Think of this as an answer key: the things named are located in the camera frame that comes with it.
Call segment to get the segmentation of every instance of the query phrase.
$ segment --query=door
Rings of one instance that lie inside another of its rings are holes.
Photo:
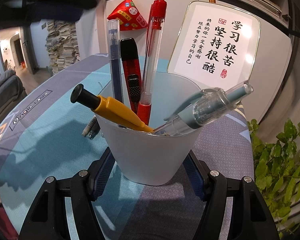
[[[26,67],[29,73],[34,74],[37,70],[38,64],[34,56],[30,27],[20,27],[19,35],[22,44],[22,54],[26,63]]]
[[[22,55],[22,49],[21,49],[21,43],[20,43],[20,39],[17,39],[16,41],[14,41],[14,47],[16,50],[16,55],[18,58],[18,65],[21,65],[21,62],[24,61],[23,55]]]

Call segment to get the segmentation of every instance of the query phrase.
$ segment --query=red sachet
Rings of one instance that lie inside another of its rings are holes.
[[[139,30],[148,26],[132,0],[124,0],[120,3],[107,19],[119,20],[120,31]]]

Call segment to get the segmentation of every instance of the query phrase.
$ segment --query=yellow pen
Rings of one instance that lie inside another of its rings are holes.
[[[140,118],[123,103],[112,97],[105,98],[101,95],[95,96],[84,89],[82,84],[77,85],[73,89],[70,101],[71,103],[79,102],[103,118],[127,128],[143,132],[153,131],[151,127],[142,122]]]

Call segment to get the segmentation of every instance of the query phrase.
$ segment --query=wooden floor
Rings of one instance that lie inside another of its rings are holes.
[[[40,68],[32,75],[27,68],[19,67],[16,69],[16,75],[21,79],[27,95],[51,77],[46,68]]]

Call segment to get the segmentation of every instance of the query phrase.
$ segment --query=tablecloth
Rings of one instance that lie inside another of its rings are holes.
[[[143,66],[144,58],[140,57]],[[158,71],[166,72],[167,60]],[[78,84],[98,94],[109,80],[107,54],[92,55],[64,69],[28,95],[0,125],[0,198],[20,232],[28,209],[48,176],[72,177],[99,159],[107,147],[99,134],[93,140],[81,133],[93,113],[71,104]],[[253,178],[249,131],[242,106],[206,125],[193,152],[210,169],[230,178]],[[166,184],[151,187],[126,179],[115,164],[105,191],[93,203],[106,239],[192,239],[205,203],[195,196],[183,166]],[[227,199],[220,239],[226,239],[232,199]],[[72,239],[78,239],[71,210],[66,211]]]

